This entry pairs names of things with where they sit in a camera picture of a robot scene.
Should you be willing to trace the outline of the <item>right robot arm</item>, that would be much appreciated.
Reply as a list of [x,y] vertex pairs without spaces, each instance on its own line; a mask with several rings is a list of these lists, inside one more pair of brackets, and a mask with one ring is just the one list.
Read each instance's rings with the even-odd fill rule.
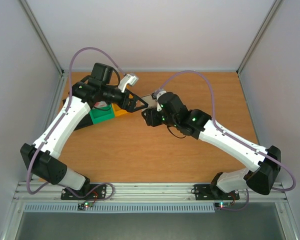
[[141,113],[151,127],[166,125],[176,128],[181,134],[209,143],[237,159],[245,167],[233,172],[219,172],[209,185],[213,199],[242,189],[251,189],[268,195],[281,170],[281,151],[271,146],[254,144],[229,131],[212,117],[199,109],[188,109],[178,95],[161,91],[142,97],[147,108]]

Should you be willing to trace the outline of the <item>beige card holder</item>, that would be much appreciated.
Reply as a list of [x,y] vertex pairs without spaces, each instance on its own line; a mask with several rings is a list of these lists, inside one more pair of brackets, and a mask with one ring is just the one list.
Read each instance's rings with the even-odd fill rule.
[[141,99],[148,104],[147,108],[156,108],[158,105],[157,100],[153,98],[152,94],[142,96]]

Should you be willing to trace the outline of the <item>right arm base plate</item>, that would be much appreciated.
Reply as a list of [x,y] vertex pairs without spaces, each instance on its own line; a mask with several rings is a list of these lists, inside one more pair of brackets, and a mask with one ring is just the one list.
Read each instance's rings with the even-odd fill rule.
[[191,189],[191,193],[197,201],[231,201],[240,199],[239,193],[235,193],[235,191],[226,193],[217,187],[210,187],[210,184],[195,184]]

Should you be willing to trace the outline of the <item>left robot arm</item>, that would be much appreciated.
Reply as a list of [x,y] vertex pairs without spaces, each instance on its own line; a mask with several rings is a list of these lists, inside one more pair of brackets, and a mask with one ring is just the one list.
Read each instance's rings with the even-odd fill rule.
[[88,179],[59,161],[68,138],[98,102],[116,104],[128,113],[148,107],[141,97],[127,88],[134,86],[139,80],[138,77],[128,73],[119,78],[118,85],[111,85],[113,72],[113,67],[95,63],[91,74],[72,86],[62,109],[45,132],[33,144],[25,143],[21,147],[20,153],[27,168],[28,183],[32,175],[36,175],[52,185],[72,189],[79,199],[86,199],[90,195]]

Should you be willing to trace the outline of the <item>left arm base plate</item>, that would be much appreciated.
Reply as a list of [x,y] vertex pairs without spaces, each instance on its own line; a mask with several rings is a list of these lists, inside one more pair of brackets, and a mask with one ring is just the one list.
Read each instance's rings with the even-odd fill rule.
[[106,184],[88,184],[80,190],[64,188],[61,192],[61,200],[101,200],[106,198]]

